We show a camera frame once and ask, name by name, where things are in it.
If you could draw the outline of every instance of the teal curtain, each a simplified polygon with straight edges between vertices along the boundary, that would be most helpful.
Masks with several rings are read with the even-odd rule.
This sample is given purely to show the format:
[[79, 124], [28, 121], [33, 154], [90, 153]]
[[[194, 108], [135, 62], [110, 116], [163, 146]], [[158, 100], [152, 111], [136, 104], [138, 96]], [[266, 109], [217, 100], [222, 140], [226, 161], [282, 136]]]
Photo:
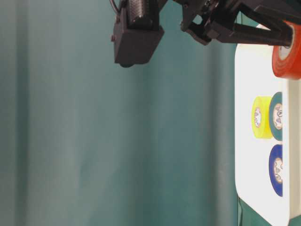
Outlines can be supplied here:
[[151, 62], [113, 63], [104, 0], [2, 0], [0, 223], [233, 226], [235, 45], [181, 8]]

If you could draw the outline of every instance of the tape roll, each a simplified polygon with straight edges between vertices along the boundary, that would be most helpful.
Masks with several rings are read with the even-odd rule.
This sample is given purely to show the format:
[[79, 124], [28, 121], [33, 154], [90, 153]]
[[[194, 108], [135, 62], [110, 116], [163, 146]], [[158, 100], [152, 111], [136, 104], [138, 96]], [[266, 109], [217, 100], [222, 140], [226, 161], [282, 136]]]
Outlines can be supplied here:
[[269, 177], [277, 195], [283, 195], [282, 145], [275, 145], [269, 155]]
[[301, 26], [288, 23], [293, 29], [293, 42], [290, 47], [275, 46], [272, 66], [277, 77], [301, 78]]
[[276, 140], [282, 141], [282, 93], [276, 93], [269, 105], [269, 127]]
[[269, 128], [269, 105], [271, 97], [257, 97], [252, 107], [252, 129], [256, 138], [273, 137]]

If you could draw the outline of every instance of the dark green tape roll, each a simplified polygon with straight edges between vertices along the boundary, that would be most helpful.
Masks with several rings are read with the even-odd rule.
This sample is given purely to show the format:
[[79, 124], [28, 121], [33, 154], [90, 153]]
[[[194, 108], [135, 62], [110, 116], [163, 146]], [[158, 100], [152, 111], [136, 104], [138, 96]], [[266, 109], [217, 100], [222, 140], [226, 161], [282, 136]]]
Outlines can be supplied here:
[[276, 93], [269, 105], [269, 126], [276, 140], [282, 140], [282, 92]]

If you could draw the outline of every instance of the red tape roll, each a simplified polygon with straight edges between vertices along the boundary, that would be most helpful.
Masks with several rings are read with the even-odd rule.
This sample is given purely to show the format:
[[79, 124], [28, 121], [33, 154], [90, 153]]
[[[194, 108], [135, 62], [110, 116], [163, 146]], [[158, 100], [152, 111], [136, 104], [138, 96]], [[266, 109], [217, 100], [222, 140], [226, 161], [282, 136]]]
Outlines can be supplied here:
[[288, 23], [293, 28], [293, 43], [290, 47], [275, 46], [273, 50], [273, 72], [277, 77], [301, 78], [301, 26]]

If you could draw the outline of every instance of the label on tape core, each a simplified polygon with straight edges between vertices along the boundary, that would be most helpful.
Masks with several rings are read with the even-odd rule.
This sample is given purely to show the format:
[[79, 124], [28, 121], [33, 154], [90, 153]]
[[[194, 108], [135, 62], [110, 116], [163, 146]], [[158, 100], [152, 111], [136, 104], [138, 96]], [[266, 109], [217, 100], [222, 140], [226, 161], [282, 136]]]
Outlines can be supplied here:
[[282, 159], [276, 158], [274, 161], [274, 175], [276, 178], [276, 181], [280, 184], [282, 184], [282, 171], [283, 171], [283, 163]]
[[293, 43], [295, 41], [295, 29], [294, 29], [294, 26], [290, 25], [290, 27], [293, 29], [293, 41], [292, 41], [291, 46], [280, 46], [279, 47], [279, 58], [281, 60], [285, 60], [288, 57], [288, 55], [291, 53], [292, 48], [293, 48]]
[[261, 112], [260, 112], [260, 108], [258, 107], [256, 108], [254, 113], [254, 120], [255, 120], [255, 126], [259, 128], [261, 124]]
[[282, 104], [275, 105], [273, 110], [273, 122], [276, 129], [282, 129]]

